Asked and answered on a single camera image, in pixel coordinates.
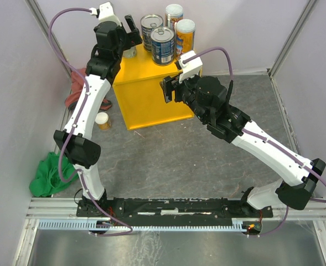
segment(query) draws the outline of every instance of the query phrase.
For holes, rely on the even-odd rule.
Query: white wall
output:
[[[326,162],[326,1],[318,1],[275,80],[302,154]],[[316,192],[326,198],[324,186]]]
[[[25,1],[0,0],[0,266],[13,260],[69,81]]]
[[[69,7],[98,7],[106,0],[37,0],[48,21]],[[223,46],[231,56],[237,73],[266,71],[275,61],[307,0],[111,0],[121,20],[131,14],[136,26],[140,18],[157,13],[164,16],[165,7],[179,3],[184,17],[196,22],[195,50]],[[59,19],[54,33],[64,53],[76,67],[85,67],[96,39],[95,17],[84,12],[68,13]],[[204,74],[226,73],[222,54],[203,57]]]

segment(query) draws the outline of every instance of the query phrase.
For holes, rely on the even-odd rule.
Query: yellow box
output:
[[[160,66],[143,45],[134,58],[123,58],[113,89],[128,130],[194,117],[184,103],[165,103],[159,82],[177,75],[174,63]]]

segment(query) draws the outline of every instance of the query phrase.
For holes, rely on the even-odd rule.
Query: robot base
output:
[[[243,200],[226,198],[191,199],[141,199],[114,198],[100,206],[130,226],[231,226],[232,218],[259,218],[260,211],[245,206]],[[272,218],[272,208],[265,207],[264,218]],[[90,200],[79,201],[78,217],[104,217]]]

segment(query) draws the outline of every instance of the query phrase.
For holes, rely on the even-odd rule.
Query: tin can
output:
[[[165,26],[175,30],[175,24],[184,18],[184,9],[179,4],[170,4],[165,9]]]
[[[168,27],[159,27],[151,32],[152,58],[158,65],[168,65],[174,60],[175,33]]]
[[[143,46],[148,52],[152,51],[151,32],[152,29],[163,26],[163,18],[156,14],[145,15],[141,19]]]
[[[176,57],[194,49],[195,23],[191,19],[182,19],[176,26]]]

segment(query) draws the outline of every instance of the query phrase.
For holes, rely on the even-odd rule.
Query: metal frame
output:
[[[270,81],[271,81],[271,85],[273,87],[273,92],[275,93],[275,96],[276,96],[278,108],[281,112],[283,125],[284,125],[284,128],[286,129],[286,134],[287,134],[289,143],[291,144],[291,150],[296,152],[297,154],[301,155],[301,151],[299,149],[296,135],[294,134],[292,124],[288,118],[287,111],[286,111],[286,108],[284,107],[284,104],[283,104],[283,101],[282,101],[282,98],[280,95],[280,91],[278,90],[276,81],[273,77],[270,77]]]
[[[285,44],[283,45],[281,52],[276,58],[276,61],[270,71],[268,72],[270,77],[274,77],[278,70],[280,69],[280,66],[282,65],[284,59],[286,58],[288,52],[291,50],[291,47],[295,43],[298,35],[302,31],[308,17],[312,13],[315,5],[317,4],[318,0],[309,0],[306,6],[304,7],[301,15],[299,16],[296,25],[293,27],[290,35],[288,36]]]
[[[43,31],[43,33],[45,34],[45,37],[47,40],[48,39],[48,23],[46,20],[45,15],[43,14],[41,8],[39,7],[39,4],[37,3],[36,0],[25,0],[26,4],[28,5],[28,7],[30,8],[31,12],[33,13],[37,23],[39,24],[41,30]],[[59,42],[56,39],[56,36],[54,34],[52,34],[53,37],[53,41],[54,41],[54,45],[56,46],[56,48],[58,49],[58,51],[61,52],[61,55],[63,56],[63,58],[65,58],[65,55],[62,51],[62,49],[59,46]],[[65,71],[67,72],[67,75],[70,77],[70,69],[63,64],[63,62],[61,60],[58,59],[58,61],[62,64],[62,66],[64,67]]]
[[[48,226],[48,229],[68,229],[77,230],[75,224],[92,224],[95,223],[97,218],[77,217],[76,213],[77,205],[73,198],[33,198],[30,203],[30,207],[26,216],[26,222],[22,231],[22,235],[19,241],[18,249],[15,254],[14,266],[27,265],[29,262],[32,246],[35,240],[35,235],[39,225],[42,227]],[[283,219],[286,206],[284,204],[278,204],[272,206],[274,217],[264,218],[264,221],[280,221]],[[100,221],[105,221],[108,218],[100,218]],[[235,225],[243,221],[256,221],[252,218],[234,218],[232,219]],[[326,261],[326,205],[325,203],[309,202],[303,211],[296,211],[290,209],[287,217],[288,221],[313,221],[315,231],[319,240],[320,247],[324,259]],[[197,228],[198,231],[238,231],[228,230],[228,228]],[[135,228],[137,231],[164,231],[166,228]],[[170,231],[191,231],[190,228],[173,228]]]
[[[33,243],[38,228],[38,219],[26,219],[21,232],[17,251],[14,256],[13,266],[28,265]]]
[[[43,230],[81,230],[81,231],[126,231],[125,226],[97,227],[103,219],[40,219],[38,229]],[[246,232],[242,221],[233,221],[231,226],[132,226],[134,231],[151,232]]]

